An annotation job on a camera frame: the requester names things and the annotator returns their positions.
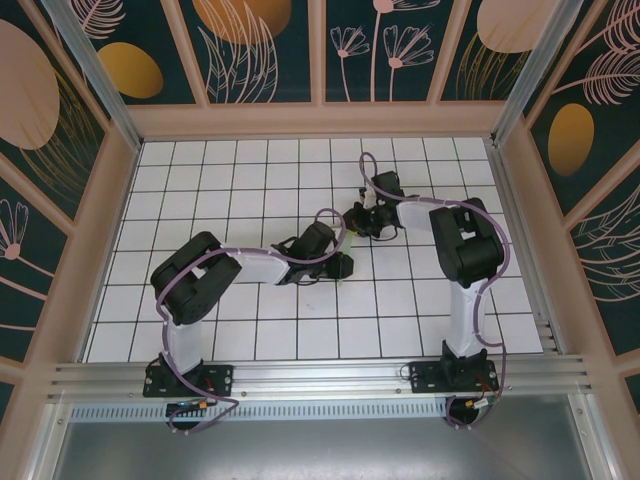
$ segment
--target line-drawn flower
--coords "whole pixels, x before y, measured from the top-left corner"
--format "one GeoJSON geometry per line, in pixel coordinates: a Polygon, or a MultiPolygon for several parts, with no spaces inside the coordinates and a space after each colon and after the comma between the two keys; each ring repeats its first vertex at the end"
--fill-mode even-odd
{"type": "Polygon", "coordinates": [[[398,37],[398,26],[384,29],[384,48],[391,67],[391,80],[389,82],[389,101],[393,101],[393,78],[395,71],[402,67],[414,67],[433,61],[433,50],[428,50],[431,39],[428,32],[429,26],[423,29],[407,27],[398,37]]]}
{"type": "Polygon", "coordinates": [[[369,53],[369,44],[365,43],[366,37],[362,33],[362,27],[353,28],[347,27],[342,33],[340,27],[335,27],[330,30],[331,41],[336,48],[336,52],[340,57],[340,67],[342,68],[342,84],[344,85],[344,93],[347,96],[347,102],[351,101],[349,96],[349,88],[347,87],[347,76],[344,71],[344,59],[347,57],[355,57],[356,55],[363,55],[369,53]]]}
{"type": "Polygon", "coordinates": [[[380,17],[392,12],[409,12],[437,7],[440,0],[373,0],[373,8],[378,12],[376,25],[373,29],[373,52],[371,55],[371,101],[376,101],[376,53],[378,49],[378,32],[380,31],[380,17]]]}
{"type": "Polygon", "coordinates": [[[5,198],[0,200],[0,258],[15,260],[20,257],[20,244],[29,220],[29,209],[16,203],[15,211],[5,198]]]}
{"type": "MultiPolygon", "coordinates": [[[[53,278],[53,273],[34,265],[20,256],[22,240],[27,230],[28,220],[29,209],[25,205],[17,202],[15,209],[12,210],[11,204],[9,204],[7,199],[3,198],[0,200],[0,259],[8,261],[19,260],[34,270],[53,278]]],[[[8,278],[0,277],[0,283],[40,300],[47,298],[46,295],[12,282],[8,278]]]]}

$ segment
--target black bracket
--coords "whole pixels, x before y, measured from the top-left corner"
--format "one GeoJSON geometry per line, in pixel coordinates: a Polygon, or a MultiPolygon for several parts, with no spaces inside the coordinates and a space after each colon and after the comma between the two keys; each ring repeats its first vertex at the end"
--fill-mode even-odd
{"type": "MultiPolygon", "coordinates": [[[[219,397],[231,395],[233,386],[233,365],[204,365],[187,372],[184,377],[205,392],[219,397]]],[[[145,398],[194,398],[199,395],[180,382],[166,365],[162,355],[158,365],[148,366],[145,370],[145,398]]]]}
{"type": "Polygon", "coordinates": [[[483,381],[490,389],[498,390],[496,366],[487,359],[485,349],[471,357],[457,358],[446,342],[442,344],[440,360],[411,362],[400,372],[411,382],[413,393],[480,393],[483,381]]]}

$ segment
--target black grid line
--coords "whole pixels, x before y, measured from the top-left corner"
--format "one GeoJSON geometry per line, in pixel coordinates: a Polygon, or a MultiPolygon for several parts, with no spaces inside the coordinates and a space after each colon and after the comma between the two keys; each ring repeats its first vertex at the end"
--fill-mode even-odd
{"type": "MultiPolygon", "coordinates": [[[[424,146],[424,140],[422,140],[420,143],[422,143],[422,149],[424,150],[424,158],[427,158],[427,150],[424,146]]],[[[393,152],[393,158],[396,158],[396,152],[395,152],[395,147],[393,145],[393,142],[391,142],[391,151],[393,152]]],[[[425,160],[425,162],[427,163],[427,172],[429,173],[429,183],[431,183],[433,185],[433,179],[431,178],[431,172],[429,170],[429,161],[425,160]]],[[[413,276],[413,264],[411,262],[411,249],[409,247],[409,239],[407,238],[407,256],[409,257],[409,275],[411,276],[411,289],[413,290],[413,302],[416,308],[416,321],[418,322],[418,336],[420,338],[420,351],[422,352],[422,356],[424,357],[424,342],[422,341],[422,327],[420,325],[420,317],[418,316],[418,297],[416,295],[416,284],[414,282],[414,276],[413,276]]]]}
{"type": "MultiPolygon", "coordinates": [[[[264,242],[264,212],[267,208],[267,172],[269,171],[269,140],[267,140],[267,150],[264,159],[264,195],[262,196],[262,226],[260,231],[260,248],[262,248],[262,243],[264,242]]],[[[258,284],[258,294],[256,295],[256,332],[255,332],[255,340],[253,341],[253,359],[256,360],[258,358],[258,320],[260,319],[260,284],[258,284]]]]}
{"type": "MultiPolygon", "coordinates": [[[[360,150],[362,150],[362,139],[360,139],[360,150]]],[[[376,288],[376,263],[375,263],[375,260],[373,258],[373,252],[371,253],[371,278],[373,278],[373,298],[374,298],[375,306],[376,306],[376,325],[378,327],[378,348],[379,348],[379,351],[380,351],[380,357],[382,357],[383,356],[383,354],[382,354],[382,332],[380,331],[380,312],[378,311],[378,291],[377,291],[377,288],[376,288]]]]}
{"type": "MultiPolygon", "coordinates": [[[[300,140],[297,141],[298,145],[298,190],[297,190],[297,198],[298,198],[298,218],[300,215],[300,140]]],[[[300,237],[300,221],[296,222],[296,235],[300,237]]],[[[296,285],[296,360],[300,359],[300,285],[296,285]]]]}
{"type": "MultiPolygon", "coordinates": [[[[238,142],[235,144],[235,150],[233,152],[233,168],[231,169],[231,185],[233,185],[233,180],[236,174],[236,157],[238,156],[238,142]]],[[[224,243],[227,243],[227,237],[229,236],[229,223],[231,223],[231,194],[229,195],[229,206],[227,207],[227,225],[224,232],[224,243]]],[[[217,310],[216,310],[216,329],[213,334],[213,349],[211,350],[211,358],[215,360],[216,354],[216,342],[218,341],[218,326],[220,325],[220,302],[218,301],[217,310]]]]}
{"type": "MultiPolygon", "coordinates": [[[[171,164],[173,164],[173,155],[176,151],[176,143],[173,144],[173,150],[171,151],[171,162],[169,165],[169,172],[171,172],[171,164]]],[[[166,185],[169,184],[169,174],[167,174],[167,180],[166,180],[166,184],[165,184],[165,188],[166,185]]],[[[158,228],[160,227],[160,218],[162,217],[162,209],[164,207],[164,199],[165,199],[165,194],[162,194],[162,201],[160,202],[160,211],[158,212],[158,223],[156,224],[156,231],[153,235],[153,243],[152,245],[155,245],[156,243],[156,237],[158,236],[158,228]]],[[[153,253],[149,254],[149,263],[147,264],[147,271],[145,272],[145,281],[146,279],[149,278],[149,269],[151,268],[151,257],[153,256],[153,253]]],[[[136,324],[133,327],[133,336],[131,337],[131,345],[129,346],[129,355],[127,356],[127,361],[131,361],[131,353],[133,352],[133,344],[136,340],[136,332],[138,330],[138,318],[140,317],[140,309],[142,308],[142,299],[144,298],[144,287],[142,288],[142,295],[140,295],[140,302],[138,303],[138,311],[136,312],[136,324]]]]}

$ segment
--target orange circle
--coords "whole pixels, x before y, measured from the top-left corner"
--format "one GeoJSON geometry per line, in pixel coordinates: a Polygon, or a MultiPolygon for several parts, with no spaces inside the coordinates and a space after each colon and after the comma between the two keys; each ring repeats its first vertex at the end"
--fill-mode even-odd
{"type": "Polygon", "coordinates": [[[291,0],[193,0],[200,20],[219,38],[230,43],[246,45],[258,43],[259,36],[249,38],[250,15],[262,19],[271,36],[275,37],[287,28],[291,18],[291,0]]]}

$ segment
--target grid tile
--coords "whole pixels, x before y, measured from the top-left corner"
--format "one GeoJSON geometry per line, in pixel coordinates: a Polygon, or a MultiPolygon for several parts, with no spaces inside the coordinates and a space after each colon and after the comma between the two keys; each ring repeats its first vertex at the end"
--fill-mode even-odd
{"type": "Polygon", "coordinates": [[[205,165],[200,177],[200,190],[230,190],[233,165],[205,165]]]}
{"type": "Polygon", "coordinates": [[[195,218],[227,218],[230,199],[230,192],[198,192],[195,218]]]}
{"type": "Polygon", "coordinates": [[[456,151],[460,160],[486,160],[487,150],[481,138],[456,138],[456,151]]]}
{"type": "Polygon", "coordinates": [[[206,142],[177,142],[172,165],[198,165],[204,158],[206,142]]]}
{"type": "Polygon", "coordinates": [[[296,318],[298,287],[296,285],[260,285],[258,319],[296,318]]]}
{"type": "Polygon", "coordinates": [[[236,163],[265,163],[266,160],[266,140],[240,140],[238,142],[236,163]]]}
{"type": "Polygon", "coordinates": [[[340,318],[340,358],[380,356],[380,336],[375,318],[340,318]]]}
{"type": "Polygon", "coordinates": [[[134,192],[163,191],[167,184],[169,167],[142,167],[138,169],[133,182],[134,192]]]}
{"type": "Polygon", "coordinates": [[[233,189],[264,189],[266,165],[236,165],[233,189]]]}
{"type": "MultiPolygon", "coordinates": [[[[329,200],[329,203],[324,203],[324,205],[331,205],[331,200],[329,200]]],[[[265,217],[297,217],[298,216],[298,190],[267,190],[264,196],[264,216],[265,217]]]]}
{"type": "Polygon", "coordinates": [[[460,162],[466,185],[493,185],[493,174],[489,162],[460,162]]]}
{"type": "MultiPolygon", "coordinates": [[[[364,184],[356,163],[362,150],[378,159],[381,173],[398,172],[406,195],[477,196],[506,228],[479,139],[148,143],[85,358],[151,360],[160,348],[162,324],[148,278],[172,251],[201,231],[230,246],[269,246],[300,234],[321,208],[345,212],[364,184]]],[[[331,216],[322,221],[331,223],[331,216]]],[[[389,227],[382,232],[384,242],[350,236],[355,272],[342,282],[234,284],[201,324],[203,358],[440,355],[450,322],[450,284],[439,267],[433,234],[399,230],[393,235],[389,227]]],[[[488,299],[484,336],[498,342],[502,330],[509,353],[541,351],[515,257],[506,277],[488,299]]]]}
{"type": "Polygon", "coordinates": [[[378,315],[381,317],[415,315],[416,295],[413,292],[411,280],[377,281],[378,315]]]}
{"type": "Polygon", "coordinates": [[[135,323],[98,323],[91,342],[89,362],[128,361],[135,327],[135,323]]]}
{"type": "Polygon", "coordinates": [[[457,160],[452,138],[423,138],[427,160],[457,160]]]}
{"type": "Polygon", "coordinates": [[[142,299],[142,288],[142,285],[108,286],[98,322],[135,322],[142,299]]]}
{"type": "Polygon", "coordinates": [[[298,164],[270,164],[267,166],[267,189],[298,188],[298,164]]]}
{"type": "Polygon", "coordinates": [[[365,316],[376,316],[376,291],[373,281],[343,282],[338,287],[338,317],[365,316]]]}
{"type": "Polygon", "coordinates": [[[298,163],[298,140],[269,140],[269,163],[298,163]]]}
{"type": "Polygon", "coordinates": [[[196,197],[197,192],[165,192],[160,218],[193,218],[196,197]]]}
{"type": "Polygon", "coordinates": [[[253,360],[256,345],[256,321],[217,322],[215,361],[253,360]]]}
{"type": "Polygon", "coordinates": [[[329,142],[329,140],[315,138],[300,140],[300,161],[329,162],[331,160],[331,147],[329,142]]]}
{"type": "Polygon", "coordinates": [[[338,321],[300,320],[298,322],[298,358],[338,358],[338,321]]]}
{"type": "Polygon", "coordinates": [[[163,198],[162,192],[132,193],[125,220],[158,220],[163,198]]]}
{"type": "Polygon", "coordinates": [[[362,151],[369,152],[376,160],[394,161],[393,143],[390,138],[363,138],[362,151]]]}
{"type": "Polygon", "coordinates": [[[204,152],[206,165],[233,163],[236,158],[236,141],[207,142],[204,152]]]}
{"type": "Polygon", "coordinates": [[[332,162],[357,162],[361,153],[362,147],[359,138],[334,138],[331,140],[332,162]]]}
{"type": "Polygon", "coordinates": [[[262,217],[263,190],[234,190],[231,192],[231,218],[262,217]]]}
{"type": "Polygon", "coordinates": [[[434,186],[464,185],[458,162],[429,162],[429,173],[434,186]]]}
{"type": "Polygon", "coordinates": [[[298,288],[298,318],[335,318],[336,287],[333,282],[320,282],[298,288]]]}
{"type": "Polygon", "coordinates": [[[421,138],[394,138],[393,151],[396,160],[426,160],[421,138]]]}
{"type": "Polygon", "coordinates": [[[175,142],[147,142],[144,144],[140,165],[169,165],[175,142]]]}
{"type": "Polygon", "coordinates": [[[131,346],[130,362],[148,362],[162,350],[162,323],[138,323],[131,346]]]}
{"type": "Polygon", "coordinates": [[[381,318],[380,343],[383,357],[420,357],[420,329],[416,317],[381,318]]]}
{"type": "Polygon", "coordinates": [[[295,320],[258,322],[256,360],[294,360],[296,336],[295,320]]]}
{"type": "Polygon", "coordinates": [[[122,222],[118,250],[151,250],[157,226],[155,220],[122,222]]]}
{"type": "Polygon", "coordinates": [[[193,220],[160,220],[154,250],[178,250],[191,238],[193,220]]]}
{"type": "Polygon", "coordinates": [[[323,188],[331,185],[330,163],[300,164],[300,188],[323,188]]]}

